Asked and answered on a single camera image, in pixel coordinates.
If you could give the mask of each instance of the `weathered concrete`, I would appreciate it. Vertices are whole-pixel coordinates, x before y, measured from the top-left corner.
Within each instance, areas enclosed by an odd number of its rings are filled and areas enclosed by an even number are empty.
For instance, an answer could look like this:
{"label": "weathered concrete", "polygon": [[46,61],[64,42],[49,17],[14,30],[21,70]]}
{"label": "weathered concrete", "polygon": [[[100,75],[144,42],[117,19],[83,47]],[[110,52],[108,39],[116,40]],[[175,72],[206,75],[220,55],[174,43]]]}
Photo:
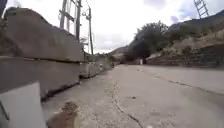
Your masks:
{"label": "weathered concrete", "polygon": [[79,83],[79,68],[78,64],[0,58],[0,92],[39,81],[44,97],[51,90]]}
{"label": "weathered concrete", "polygon": [[84,63],[81,65],[80,76],[84,78],[91,78],[103,71],[111,69],[112,67],[112,62],[110,62],[108,59],[101,59],[97,62]]}
{"label": "weathered concrete", "polygon": [[0,100],[9,117],[9,127],[1,128],[46,128],[38,83],[0,94]]}
{"label": "weathered concrete", "polygon": [[[195,70],[192,75],[188,69],[120,65],[44,103],[45,118],[71,100],[80,107],[80,128],[223,128],[224,96],[216,94],[217,86],[206,91],[214,84],[224,89],[223,72],[218,72]],[[180,77],[195,84],[174,82]]]}
{"label": "weathered concrete", "polygon": [[83,61],[82,45],[65,30],[50,25],[38,13],[22,8],[9,9],[5,15],[3,33],[10,45],[1,45],[0,49],[17,48],[11,55],[29,58],[41,58],[63,61]]}

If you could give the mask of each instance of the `hill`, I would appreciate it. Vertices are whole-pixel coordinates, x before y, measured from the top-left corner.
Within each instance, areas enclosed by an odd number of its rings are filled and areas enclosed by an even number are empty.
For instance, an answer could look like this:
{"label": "hill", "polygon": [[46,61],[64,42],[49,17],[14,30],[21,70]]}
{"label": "hill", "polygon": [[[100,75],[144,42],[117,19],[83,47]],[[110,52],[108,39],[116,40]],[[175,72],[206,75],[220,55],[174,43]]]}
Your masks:
{"label": "hill", "polygon": [[145,56],[150,56],[167,46],[181,42],[189,36],[200,38],[223,28],[224,10],[206,18],[173,24],[168,29],[161,22],[150,23],[139,29],[128,46],[115,49],[110,54],[126,54],[132,56],[132,59],[145,58]]}

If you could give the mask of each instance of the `cloud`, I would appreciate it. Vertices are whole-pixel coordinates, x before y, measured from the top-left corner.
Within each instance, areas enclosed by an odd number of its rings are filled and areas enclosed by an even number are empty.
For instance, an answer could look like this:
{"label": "cloud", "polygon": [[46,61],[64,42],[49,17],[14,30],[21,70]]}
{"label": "cloud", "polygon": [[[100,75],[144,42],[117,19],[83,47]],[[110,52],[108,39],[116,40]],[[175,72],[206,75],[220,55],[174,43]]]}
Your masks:
{"label": "cloud", "polygon": [[95,50],[106,50],[111,51],[118,47],[127,45],[129,43],[128,40],[124,39],[122,35],[119,34],[97,34],[94,41]]}
{"label": "cloud", "polygon": [[166,5],[166,0],[143,0],[144,4],[161,9]]}
{"label": "cloud", "polygon": [[176,16],[171,16],[170,19],[173,23],[177,23],[179,21],[178,17]]}

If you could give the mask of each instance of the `electrical tower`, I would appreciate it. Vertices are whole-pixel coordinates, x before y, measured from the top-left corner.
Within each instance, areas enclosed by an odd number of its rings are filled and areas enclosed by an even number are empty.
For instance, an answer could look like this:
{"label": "electrical tower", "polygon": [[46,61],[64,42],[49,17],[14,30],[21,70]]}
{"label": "electrical tower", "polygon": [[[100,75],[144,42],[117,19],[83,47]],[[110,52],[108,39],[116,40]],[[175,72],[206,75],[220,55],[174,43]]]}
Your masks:
{"label": "electrical tower", "polygon": [[[72,7],[75,7],[74,17],[71,16]],[[62,10],[59,10],[59,12],[60,28],[64,29],[66,19],[66,30],[70,31],[70,21],[72,21],[74,23],[74,35],[76,35],[76,38],[79,41],[81,0],[63,0]]]}
{"label": "electrical tower", "polygon": [[[75,14],[74,17],[70,15],[71,13],[71,7],[72,3],[75,5]],[[64,29],[65,26],[65,19],[67,20],[66,22],[66,29],[67,31],[70,31],[70,21],[74,23],[74,35],[76,36],[76,39],[78,42],[80,42],[80,18],[81,18],[81,8],[82,8],[82,0],[63,0],[62,3],[62,10],[59,10],[60,12],[60,28]],[[88,14],[86,12],[83,13],[83,16],[86,17],[86,19],[89,21],[89,41],[90,41],[90,46],[91,46],[91,54],[93,55],[93,44],[92,44],[92,24],[91,24],[91,19],[92,19],[92,13],[91,13],[91,8],[88,4]]]}
{"label": "electrical tower", "polygon": [[194,0],[194,4],[197,8],[200,19],[209,16],[208,9],[206,7],[204,0]]}

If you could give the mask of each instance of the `dirt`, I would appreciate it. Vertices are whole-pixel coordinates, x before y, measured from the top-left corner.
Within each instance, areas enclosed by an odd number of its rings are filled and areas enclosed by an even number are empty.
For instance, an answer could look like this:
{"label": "dirt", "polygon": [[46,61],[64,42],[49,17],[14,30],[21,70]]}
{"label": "dirt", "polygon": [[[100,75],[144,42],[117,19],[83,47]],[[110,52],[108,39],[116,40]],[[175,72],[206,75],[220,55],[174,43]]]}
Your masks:
{"label": "dirt", "polygon": [[78,106],[74,102],[66,102],[62,111],[47,121],[48,128],[75,128]]}

